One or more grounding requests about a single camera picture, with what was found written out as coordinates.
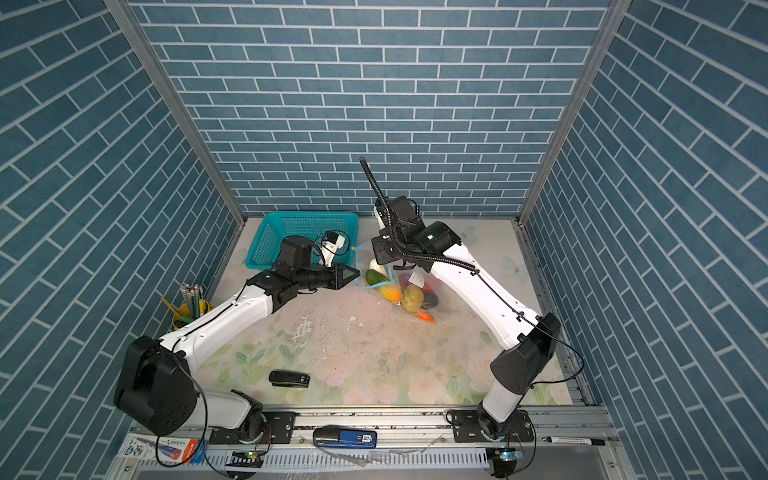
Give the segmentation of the orange green toy corn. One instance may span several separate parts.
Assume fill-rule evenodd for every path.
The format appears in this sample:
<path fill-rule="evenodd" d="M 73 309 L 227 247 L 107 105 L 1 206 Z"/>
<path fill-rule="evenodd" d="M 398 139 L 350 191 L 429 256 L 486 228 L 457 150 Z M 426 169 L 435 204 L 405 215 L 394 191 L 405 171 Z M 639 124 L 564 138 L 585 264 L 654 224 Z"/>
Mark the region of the orange green toy corn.
<path fill-rule="evenodd" d="M 378 292 L 386 300 L 399 303 L 402 300 L 402 290 L 387 275 L 378 270 L 368 269 L 365 274 L 368 287 Z"/>

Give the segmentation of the clear zip top bag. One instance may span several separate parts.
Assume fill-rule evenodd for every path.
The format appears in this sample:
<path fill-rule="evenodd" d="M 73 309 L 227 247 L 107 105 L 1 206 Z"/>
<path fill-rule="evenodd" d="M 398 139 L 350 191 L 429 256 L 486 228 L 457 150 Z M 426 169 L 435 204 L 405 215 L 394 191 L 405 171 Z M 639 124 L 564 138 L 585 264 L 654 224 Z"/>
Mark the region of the clear zip top bag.
<path fill-rule="evenodd" d="M 366 291 L 367 293 L 376 295 L 380 300 L 386 300 L 378 292 L 370 289 L 368 287 L 368 284 L 365 281 L 366 271 L 370 269 L 369 262 L 372 259 L 375 259 L 371 241 L 366 241 L 363 244 L 357 247 L 354 247 L 353 253 L 354 253 L 354 260 L 355 260 L 355 268 L 360 271 L 360 276 L 354 281 L 355 285 L 361 290 Z M 396 285 L 398 285 L 401 288 L 402 292 L 406 286 L 408 286 L 409 284 L 414 284 L 419 286 L 423 291 L 429 290 L 434 292 L 438 296 L 439 305 L 433 309 L 424 310 L 434 318 L 435 322 L 431 324 L 435 324 L 436 317 L 438 316 L 439 308 L 443 307 L 443 303 L 440 298 L 440 290 L 441 290 L 440 282 L 433 275 L 426 273 L 421 267 L 413 267 L 405 270 L 396 270 L 393 264 L 387 264 L 382 266 L 384 266 L 387 269 L 388 277 Z M 388 300 L 386 301 L 391 303 L 395 307 L 396 311 L 402 312 L 403 314 L 409 315 L 411 317 L 418 318 L 416 316 L 416 313 L 406 312 L 401 307 L 400 302 L 393 303 Z"/>

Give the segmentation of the dark toy avocado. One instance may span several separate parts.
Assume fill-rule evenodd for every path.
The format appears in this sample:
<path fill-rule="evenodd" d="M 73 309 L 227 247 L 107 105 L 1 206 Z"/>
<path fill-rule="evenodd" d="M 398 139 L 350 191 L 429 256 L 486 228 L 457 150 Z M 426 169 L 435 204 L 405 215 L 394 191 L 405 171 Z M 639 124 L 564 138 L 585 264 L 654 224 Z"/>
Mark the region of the dark toy avocado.
<path fill-rule="evenodd" d="M 438 305 L 439 305 L 438 296 L 432 291 L 424 290 L 421 308 L 423 310 L 430 310 L 437 307 Z"/>

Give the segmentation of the orange toy carrot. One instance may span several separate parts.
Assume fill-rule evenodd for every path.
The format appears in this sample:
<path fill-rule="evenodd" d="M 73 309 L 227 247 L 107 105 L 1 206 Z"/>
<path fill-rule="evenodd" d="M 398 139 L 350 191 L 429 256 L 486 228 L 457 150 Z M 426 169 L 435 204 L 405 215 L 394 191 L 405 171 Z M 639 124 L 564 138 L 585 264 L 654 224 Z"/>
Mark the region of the orange toy carrot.
<path fill-rule="evenodd" d="M 430 314 L 428 314 L 426 311 L 424 311 L 424 310 L 419 310 L 416 313 L 416 316 L 419 319 L 424 320 L 424 321 L 429 322 L 429 323 L 434 323 L 435 322 L 434 318 Z"/>

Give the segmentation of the white toy daikon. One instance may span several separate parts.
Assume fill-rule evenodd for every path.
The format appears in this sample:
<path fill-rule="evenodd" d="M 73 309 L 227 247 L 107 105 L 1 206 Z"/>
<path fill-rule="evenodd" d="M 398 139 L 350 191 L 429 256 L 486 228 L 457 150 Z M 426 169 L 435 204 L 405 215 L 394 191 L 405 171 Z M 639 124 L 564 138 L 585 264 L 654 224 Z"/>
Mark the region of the white toy daikon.
<path fill-rule="evenodd" d="M 382 275 L 388 276 L 388 273 L 387 273 L 387 269 L 386 269 L 384 266 L 382 266 L 382 265 L 378 264 L 378 263 L 377 263 L 377 261 L 376 261 L 375 259 L 372 259 L 372 260 L 369 262 L 369 268 L 370 268 L 371 270 L 375 270 L 375 271 L 377 271 L 378 273 L 380 273 L 380 274 L 382 274 Z"/>

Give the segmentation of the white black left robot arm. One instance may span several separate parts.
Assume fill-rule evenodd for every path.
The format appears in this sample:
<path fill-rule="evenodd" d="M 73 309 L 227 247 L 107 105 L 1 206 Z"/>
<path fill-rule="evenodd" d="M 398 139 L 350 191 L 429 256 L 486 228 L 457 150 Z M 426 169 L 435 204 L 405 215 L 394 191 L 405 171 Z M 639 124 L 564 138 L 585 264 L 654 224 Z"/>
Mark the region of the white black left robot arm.
<path fill-rule="evenodd" d="M 127 348 L 114 404 L 154 435 L 181 428 L 217 427 L 252 443 L 265 431 L 262 404 L 239 390 L 204 390 L 197 370 L 220 348 L 302 293 L 340 290 L 359 277 L 345 264 L 274 267 L 248 279 L 241 291 L 201 319 L 158 339 L 141 336 Z"/>

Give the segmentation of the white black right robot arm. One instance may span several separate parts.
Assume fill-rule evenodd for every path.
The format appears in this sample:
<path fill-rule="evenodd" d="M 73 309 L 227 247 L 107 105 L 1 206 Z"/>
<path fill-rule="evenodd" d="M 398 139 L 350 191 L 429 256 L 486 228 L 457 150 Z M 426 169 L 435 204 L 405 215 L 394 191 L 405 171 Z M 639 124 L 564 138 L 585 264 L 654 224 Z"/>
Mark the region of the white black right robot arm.
<path fill-rule="evenodd" d="M 452 290 L 498 341 L 502 351 L 490 362 L 494 380 L 478 407 L 481 431 L 496 440 L 511 429 L 513 412 L 552 359 L 561 322 L 525 305 L 493 277 L 504 266 L 510 237 L 492 232 L 495 238 L 479 241 L 470 229 L 457 233 L 434 222 L 413 231 L 401 247 L 382 230 L 372 248 L 378 264 L 413 267 Z"/>

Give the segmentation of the black stapler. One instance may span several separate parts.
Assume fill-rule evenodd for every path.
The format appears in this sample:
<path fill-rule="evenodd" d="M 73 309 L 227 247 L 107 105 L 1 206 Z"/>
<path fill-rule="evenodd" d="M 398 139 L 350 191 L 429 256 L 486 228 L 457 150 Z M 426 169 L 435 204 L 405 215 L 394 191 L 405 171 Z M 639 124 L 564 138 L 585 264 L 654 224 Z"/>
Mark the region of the black stapler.
<path fill-rule="evenodd" d="M 289 370 L 273 370 L 268 376 L 270 384 L 280 388 L 308 388 L 310 380 L 309 374 Z"/>

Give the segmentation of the yellow pen cup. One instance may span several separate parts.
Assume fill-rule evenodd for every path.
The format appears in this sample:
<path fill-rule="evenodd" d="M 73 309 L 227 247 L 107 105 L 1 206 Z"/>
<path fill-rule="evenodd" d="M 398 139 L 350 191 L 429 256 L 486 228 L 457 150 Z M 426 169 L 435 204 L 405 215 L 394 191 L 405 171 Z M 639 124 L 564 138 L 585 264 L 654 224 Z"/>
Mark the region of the yellow pen cup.
<path fill-rule="evenodd" d="M 182 303 L 179 306 L 174 306 L 164 297 L 161 298 L 162 303 L 172 313 L 172 330 L 179 330 L 195 322 L 214 308 L 205 299 L 205 290 L 200 284 L 184 283 L 180 287 L 180 293 L 182 295 Z"/>

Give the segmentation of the blue black box cutter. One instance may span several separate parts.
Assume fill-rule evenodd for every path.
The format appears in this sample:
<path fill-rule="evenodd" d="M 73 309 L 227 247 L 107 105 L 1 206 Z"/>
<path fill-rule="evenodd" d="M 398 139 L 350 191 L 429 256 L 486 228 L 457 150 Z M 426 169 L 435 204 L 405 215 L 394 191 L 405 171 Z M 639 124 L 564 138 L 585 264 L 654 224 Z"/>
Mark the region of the blue black box cutter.
<path fill-rule="evenodd" d="M 313 431 L 312 442 L 316 447 L 373 449 L 377 446 L 377 433 L 373 430 L 323 426 Z"/>

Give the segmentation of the red blue pencil box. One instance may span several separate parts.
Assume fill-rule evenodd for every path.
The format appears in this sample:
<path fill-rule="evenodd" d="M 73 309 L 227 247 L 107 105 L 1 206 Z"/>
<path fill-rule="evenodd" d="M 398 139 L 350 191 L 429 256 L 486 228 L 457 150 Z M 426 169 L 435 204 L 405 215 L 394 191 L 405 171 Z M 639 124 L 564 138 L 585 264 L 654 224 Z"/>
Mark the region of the red blue pencil box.
<path fill-rule="evenodd" d="M 203 463 L 203 448 L 200 447 L 195 455 L 198 439 L 162 438 L 157 444 L 156 438 L 149 435 L 128 435 L 118 449 L 117 457 L 136 460 L 155 461 L 156 455 L 165 464 L 177 464 L 186 459 L 186 465 Z"/>

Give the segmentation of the black marker pen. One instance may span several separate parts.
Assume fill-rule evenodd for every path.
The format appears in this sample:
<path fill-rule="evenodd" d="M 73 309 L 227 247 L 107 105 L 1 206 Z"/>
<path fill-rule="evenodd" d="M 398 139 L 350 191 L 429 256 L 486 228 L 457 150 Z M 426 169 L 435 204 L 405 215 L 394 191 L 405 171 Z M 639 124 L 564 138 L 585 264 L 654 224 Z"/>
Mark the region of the black marker pen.
<path fill-rule="evenodd" d="M 606 441 L 598 438 L 546 436 L 543 440 L 553 445 L 605 446 Z"/>

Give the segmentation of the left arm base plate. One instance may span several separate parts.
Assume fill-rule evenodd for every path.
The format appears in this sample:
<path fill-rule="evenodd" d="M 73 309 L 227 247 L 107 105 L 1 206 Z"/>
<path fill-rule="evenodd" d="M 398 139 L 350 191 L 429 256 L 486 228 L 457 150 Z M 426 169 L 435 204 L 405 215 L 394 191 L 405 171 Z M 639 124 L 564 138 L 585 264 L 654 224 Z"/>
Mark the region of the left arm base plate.
<path fill-rule="evenodd" d="M 296 413 L 262 412 L 252 415 L 235 429 L 213 427 L 209 437 L 211 445 L 264 445 L 288 444 L 293 435 Z"/>

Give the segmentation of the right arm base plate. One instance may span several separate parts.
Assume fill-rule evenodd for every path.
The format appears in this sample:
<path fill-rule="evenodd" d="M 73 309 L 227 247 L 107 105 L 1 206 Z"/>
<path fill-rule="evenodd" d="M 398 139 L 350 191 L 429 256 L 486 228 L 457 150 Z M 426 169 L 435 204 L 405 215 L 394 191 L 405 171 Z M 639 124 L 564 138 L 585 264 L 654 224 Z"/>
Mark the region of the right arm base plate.
<path fill-rule="evenodd" d="M 532 442 L 533 422 L 527 411 L 515 410 L 504 422 L 497 422 L 481 409 L 452 409 L 444 412 L 456 443 Z"/>

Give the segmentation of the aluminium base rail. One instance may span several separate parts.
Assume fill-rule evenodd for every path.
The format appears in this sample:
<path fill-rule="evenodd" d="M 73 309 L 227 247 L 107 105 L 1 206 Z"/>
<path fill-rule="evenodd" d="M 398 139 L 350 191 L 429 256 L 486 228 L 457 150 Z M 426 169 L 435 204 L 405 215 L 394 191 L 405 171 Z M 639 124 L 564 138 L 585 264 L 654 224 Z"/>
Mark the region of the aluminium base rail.
<path fill-rule="evenodd" d="M 296 413 L 288 444 L 211 445 L 203 463 L 186 465 L 115 457 L 109 479 L 267 479 L 354 474 L 390 478 L 467 471 L 483 479 L 632 479 L 618 433 L 603 407 L 524 407 L 533 422 L 532 442 L 456 443 L 444 418 L 448 407 L 288 407 Z M 323 426 L 373 430 L 373 449 L 316 447 Z M 598 438 L 605 446 L 553 445 L 546 436 Z"/>

